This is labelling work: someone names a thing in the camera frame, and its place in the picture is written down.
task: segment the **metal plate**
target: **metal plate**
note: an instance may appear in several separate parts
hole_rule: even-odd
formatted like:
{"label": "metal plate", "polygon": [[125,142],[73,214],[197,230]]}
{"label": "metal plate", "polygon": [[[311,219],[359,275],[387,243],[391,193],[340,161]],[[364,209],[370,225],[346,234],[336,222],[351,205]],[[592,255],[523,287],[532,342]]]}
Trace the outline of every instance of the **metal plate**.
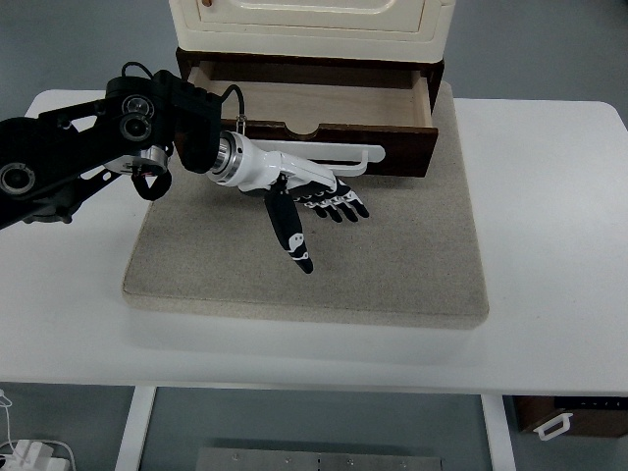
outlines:
{"label": "metal plate", "polygon": [[202,448],[196,471],[441,471],[441,459],[379,454]]}

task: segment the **gray floor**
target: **gray floor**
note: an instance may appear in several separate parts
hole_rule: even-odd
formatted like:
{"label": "gray floor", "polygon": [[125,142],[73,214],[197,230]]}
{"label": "gray floor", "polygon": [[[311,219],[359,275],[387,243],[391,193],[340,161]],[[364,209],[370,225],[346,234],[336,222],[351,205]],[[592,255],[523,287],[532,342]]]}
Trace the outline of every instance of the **gray floor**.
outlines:
{"label": "gray floor", "polygon": [[141,470],[193,471],[203,446],[435,456],[444,471],[491,469],[476,395],[160,388]]}
{"label": "gray floor", "polygon": [[[12,440],[54,440],[68,444],[77,470],[113,471],[127,423],[133,388],[0,383],[9,409]],[[6,440],[1,410],[0,443]],[[69,459],[52,445],[54,456]],[[10,454],[8,446],[0,450]]]}
{"label": "gray floor", "polygon": [[[46,89],[102,89],[129,60],[176,72],[176,45],[166,0],[0,0],[0,120],[22,115]],[[599,100],[613,105],[628,123],[626,0],[458,0],[445,62],[445,79],[456,97]],[[43,393],[30,397],[33,404],[46,400]],[[123,412],[103,402],[90,409],[90,424]],[[50,415],[40,418],[48,421],[46,427],[59,423]],[[87,424],[79,426],[85,430]],[[111,432],[107,440],[113,437]],[[628,462],[625,440],[578,439],[540,447],[513,432],[513,446],[522,470],[618,470]],[[575,462],[565,457],[572,452]]]}

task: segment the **robotic arm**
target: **robotic arm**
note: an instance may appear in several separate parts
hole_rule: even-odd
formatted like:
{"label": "robotic arm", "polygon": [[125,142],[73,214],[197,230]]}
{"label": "robotic arm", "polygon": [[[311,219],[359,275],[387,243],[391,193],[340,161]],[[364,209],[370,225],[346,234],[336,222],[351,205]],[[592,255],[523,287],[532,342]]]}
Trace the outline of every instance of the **robotic arm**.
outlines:
{"label": "robotic arm", "polygon": [[[127,77],[129,66],[141,67],[148,78]],[[362,217],[368,212],[325,166],[265,152],[240,133],[221,132],[222,103],[233,90],[243,115],[234,85],[219,96],[167,71],[153,76],[128,63],[109,81],[102,100],[0,122],[0,229],[18,221],[69,223],[83,201],[120,175],[129,175],[143,198],[158,199],[172,181],[168,162],[177,137],[187,170],[264,197],[281,246],[311,273],[294,201],[336,222],[342,220],[338,209],[353,222],[352,209]],[[94,126],[78,132],[72,121],[88,116],[96,117]],[[100,166],[105,170],[97,175],[81,176]],[[149,176],[156,177],[152,186]]]}

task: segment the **power strip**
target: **power strip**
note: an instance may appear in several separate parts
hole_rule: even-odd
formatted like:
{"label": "power strip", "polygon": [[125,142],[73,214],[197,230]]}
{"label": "power strip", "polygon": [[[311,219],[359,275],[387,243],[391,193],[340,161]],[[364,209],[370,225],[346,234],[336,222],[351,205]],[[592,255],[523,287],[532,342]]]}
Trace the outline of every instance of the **power strip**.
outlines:
{"label": "power strip", "polygon": [[68,471],[70,461],[52,457],[52,447],[42,442],[20,440],[13,454],[5,455],[2,471]]}

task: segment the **brown box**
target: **brown box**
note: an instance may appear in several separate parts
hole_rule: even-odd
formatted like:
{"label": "brown box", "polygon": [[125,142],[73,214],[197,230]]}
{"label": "brown box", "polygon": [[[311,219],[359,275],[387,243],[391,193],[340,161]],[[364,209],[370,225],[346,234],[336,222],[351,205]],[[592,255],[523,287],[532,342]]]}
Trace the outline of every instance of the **brown box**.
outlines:
{"label": "brown box", "polygon": [[622,437],[628,434],[628,398],[519,395],[514,397],[519,430],[533,432],[563,412],[570,412],[565,435]]}

